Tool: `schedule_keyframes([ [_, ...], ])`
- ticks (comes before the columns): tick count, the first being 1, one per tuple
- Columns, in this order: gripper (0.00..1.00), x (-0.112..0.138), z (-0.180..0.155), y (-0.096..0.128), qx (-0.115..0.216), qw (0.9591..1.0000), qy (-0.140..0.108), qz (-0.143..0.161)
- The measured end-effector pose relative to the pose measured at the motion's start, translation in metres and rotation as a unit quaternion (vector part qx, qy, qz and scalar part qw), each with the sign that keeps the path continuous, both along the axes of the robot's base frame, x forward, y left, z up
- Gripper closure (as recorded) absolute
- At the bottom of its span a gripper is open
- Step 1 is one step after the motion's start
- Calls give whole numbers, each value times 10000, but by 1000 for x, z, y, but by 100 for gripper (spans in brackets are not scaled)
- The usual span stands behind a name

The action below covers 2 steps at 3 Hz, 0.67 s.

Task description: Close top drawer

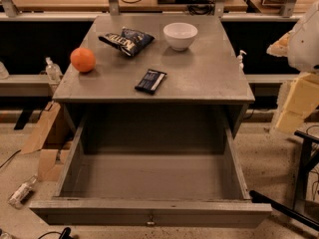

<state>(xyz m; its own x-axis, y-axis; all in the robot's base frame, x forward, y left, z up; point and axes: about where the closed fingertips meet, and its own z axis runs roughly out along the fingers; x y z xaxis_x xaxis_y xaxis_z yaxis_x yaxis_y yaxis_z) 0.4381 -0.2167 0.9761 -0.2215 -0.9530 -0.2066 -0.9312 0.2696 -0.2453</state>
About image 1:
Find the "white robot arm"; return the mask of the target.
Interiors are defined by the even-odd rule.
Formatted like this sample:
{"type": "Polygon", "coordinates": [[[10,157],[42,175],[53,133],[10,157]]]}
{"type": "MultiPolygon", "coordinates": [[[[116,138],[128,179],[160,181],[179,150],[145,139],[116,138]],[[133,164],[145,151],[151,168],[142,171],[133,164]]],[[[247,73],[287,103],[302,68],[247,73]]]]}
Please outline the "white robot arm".
{"type": "Polygon", "coordinates": [[[274,128],[293,133],[319,106],[319,2],[314,2],[294,27],[266,53],[286,57],[300,74],[284,84],[278,96],[274,128]]]}

